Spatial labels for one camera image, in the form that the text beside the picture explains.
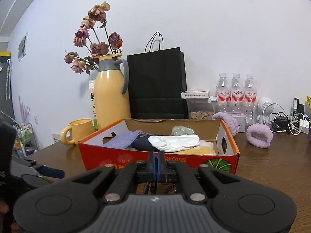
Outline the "person left hand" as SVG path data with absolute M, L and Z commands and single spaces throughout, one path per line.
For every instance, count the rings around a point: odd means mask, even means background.
M 10 209 L 9 209 L 7 203 L 1 200 L 0 201 L 0 211 L 1 211 L 1 214 L 7 214 L 9 212 L 9 210 Z M 11 223 L 10 231 L 14 232 L 14 233 L 21 232 L 20 228 L 19 228 L 19 226 L 18 226 L 18 224 L 16 222 Z

